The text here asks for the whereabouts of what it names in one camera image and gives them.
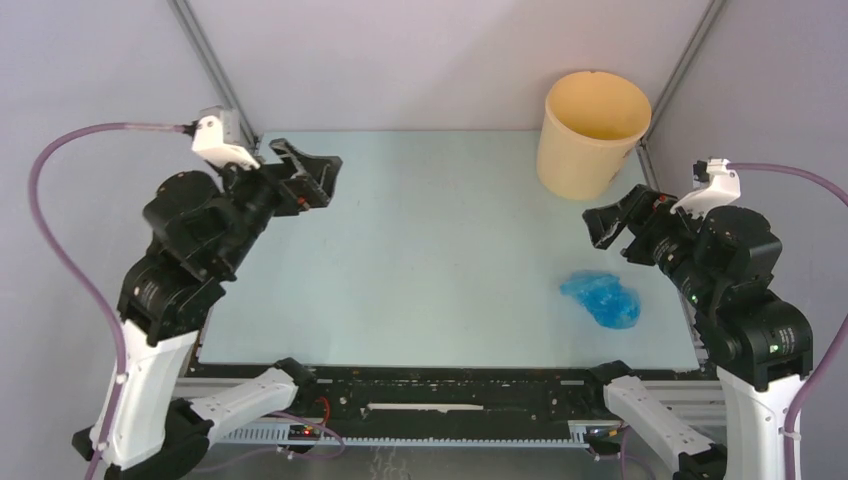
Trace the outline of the yellow trash bin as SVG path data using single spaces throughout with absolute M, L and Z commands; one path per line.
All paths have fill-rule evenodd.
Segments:
M 544 102 L 536 158 L 540 182 L 566 199 L 599 197 L 651 121 L 649 98 L 623 77 L 602 71 L 562 77 Z

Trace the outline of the blue plastic trash bag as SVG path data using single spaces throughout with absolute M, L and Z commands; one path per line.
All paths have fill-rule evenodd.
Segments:
M 559 286 L 559 290 L 562 295 L 580 304 L 604 328 L 630 329 L 641 316 L 639 293 L 610 272 L 574 272 Z

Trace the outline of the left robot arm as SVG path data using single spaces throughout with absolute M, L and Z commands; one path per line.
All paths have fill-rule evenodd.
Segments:
M 117 302 L 117 401 L 72 439 L 85 459 L 104 464 L 108 479 L 182 478 L 231 432 L 315 406 L 316 377 L 292 358 L 206 397 L 174 394 L 214 305 L 270 221 L 325 208 L 334 195 L 341 158 L 303 153 L 286 139 L 270 147 L 273 163 L 244 154 L 177 173 L 144 207 L 152 239 Z

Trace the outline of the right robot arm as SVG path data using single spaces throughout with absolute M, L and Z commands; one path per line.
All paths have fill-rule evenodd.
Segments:
M 638 185 L 618 202 L 586 210 L 592 245 L 624 231 L 624 258 L 657 267 L 693 308 L 695 328 L 715 366 L 726 406 L 727 441 L 698 434 L 653 398 L 624 362 L 595 367 L 581 392 L 585 411 L 611 414 L 636 432 L 677 479 L 784 479 L 797 448 L 792 398 L 813 368 L 806 317 L 770 289 L 780 240 L 759 213 L 730 193 L 683 198 Z

